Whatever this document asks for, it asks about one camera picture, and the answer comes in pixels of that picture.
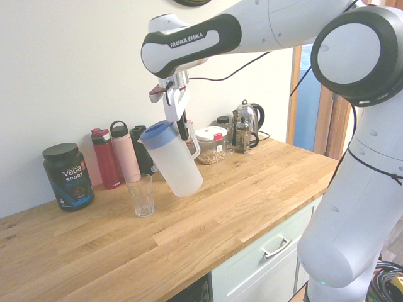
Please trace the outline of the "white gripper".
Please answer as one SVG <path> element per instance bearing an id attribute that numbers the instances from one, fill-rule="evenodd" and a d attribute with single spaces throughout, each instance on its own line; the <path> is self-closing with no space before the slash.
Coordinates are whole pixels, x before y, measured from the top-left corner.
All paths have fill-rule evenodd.
<path id="1" fill-rule="evenodd" d="M 169 88 L 164 95 L 164 112 L 168 122 L 176 122 L 182 141 L 187 141 L 189 132 L 185 123 L 186 106 L 190 101 L 190 92 L 186 87 Z"/>

